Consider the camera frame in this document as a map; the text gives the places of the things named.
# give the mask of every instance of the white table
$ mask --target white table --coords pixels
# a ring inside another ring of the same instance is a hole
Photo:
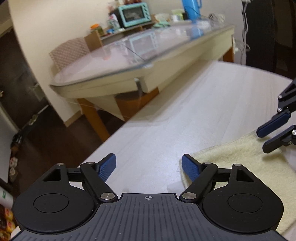
[[[117,166],[107,184],[118,196],[123,192],[166,193],[168,186],[181,183],[179,160],[183,154],[230,142],[255,130],[276,113],[277,96],[290,82],[246,66],[199,61],[86,162],[116,154]],[[293,123],[296,115],[271,136]],[[292,145],[286,149],[286,157],[294,166],[295,156]],[[292,232],[285,237],[295,240]]]

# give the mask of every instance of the yellow towel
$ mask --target yellow towel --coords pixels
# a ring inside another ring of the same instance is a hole
[[[234,142],[214,146],[191,156],[200,163],[210,161],[220,168],[231,168],[234,163],[240,163],[256,175],[284,204],[284,214],[277,228],[277,232],[282,234],[296,221],[296,173],[280,149],[269,154],[262,151],[266,140],[251,132]],[[183,171],[181,177],[187,188],[191,180]],[[225,184],[217,183],[216,188]]]

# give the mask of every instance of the blue rubber finger pad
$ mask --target blue rubber finger pad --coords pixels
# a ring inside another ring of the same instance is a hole
[[[198,166],[195,165],[185,155],[182,156],[182,168],[183,168],[183,171],[188,175],[191,181],[194,181],[200,175]]]
[[[271,132],[286,124],[290,117],[291,114],[284,113],[282,116],[272,120],[268,125],[264,126],[263,128],[259,127],[257,129],[257,136],[260,138],[266,137]]]
[[[98,172],[99,177],[106,182],[116,167],[116,156],[113,154],[103,165],[100,166]]]

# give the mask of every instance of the circular cap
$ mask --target circular cap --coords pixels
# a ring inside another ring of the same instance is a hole
[[[186,192],[186,193],[182,194],[182,197],[187,200],[192,200],[192,199],[196,198],[196,194],[192,193],[192,192]]]
[[[228,205],[240,213],[253,213],[258,211],[263,203],[260,198],[252,194],[241,193],[231,196]]]
[[[44,194],[34,202],[34,207],[43,213],[56,213],[65,209],[69,204],[69,199],[57,193]]]
[[[101,198],[104,200],[111,200],[111,199],[115,198],[115,195],[111,192],[105,192],[101,195]]]

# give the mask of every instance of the white tabletop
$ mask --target white tabletop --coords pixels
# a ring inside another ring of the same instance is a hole
[[[198,62],[86,161],[116,155],[116,169],[106,183],[118,196],[123,192],[166,193],[168,186],[181,182],[179,160],[183,154],[255,130],[276,114],[277,96],[290,82],[241,65]],[[280,130],[293,123],[296,114]]]
[[[73,62],[55,76],[51,85],[71,85],[141,68],[168,51],[227,27],[232,26],[200,20],[196,24],[186,23],[133,34]]]

